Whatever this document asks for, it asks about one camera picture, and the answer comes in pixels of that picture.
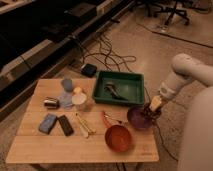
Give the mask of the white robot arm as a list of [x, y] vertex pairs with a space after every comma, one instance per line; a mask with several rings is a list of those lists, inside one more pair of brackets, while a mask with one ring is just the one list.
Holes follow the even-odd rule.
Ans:
[[213, 171], [213, 66], [180, 53], [149, 108], [156, 111], [194, 80], [206, 86], [191, 102], [183, 131], [177, 171]]

